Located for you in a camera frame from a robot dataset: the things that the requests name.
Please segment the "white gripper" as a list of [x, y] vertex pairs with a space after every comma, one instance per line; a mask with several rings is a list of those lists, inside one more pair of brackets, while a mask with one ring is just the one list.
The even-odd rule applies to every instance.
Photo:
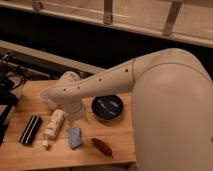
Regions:
[[86, 108], [81, 100], [72, 101], [63, 105], [65, 118], [69, 121], [75, 121], [86, 117]]

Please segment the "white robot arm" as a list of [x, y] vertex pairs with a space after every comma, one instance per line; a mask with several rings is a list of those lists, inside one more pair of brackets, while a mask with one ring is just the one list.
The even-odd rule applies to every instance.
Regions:
[[79, 81], [63, 76], [48, 98], [70, 108], [123, 92], [132, 93], [133, 171], [213, 171], [213, 80], [188, 51], [161, 50]]

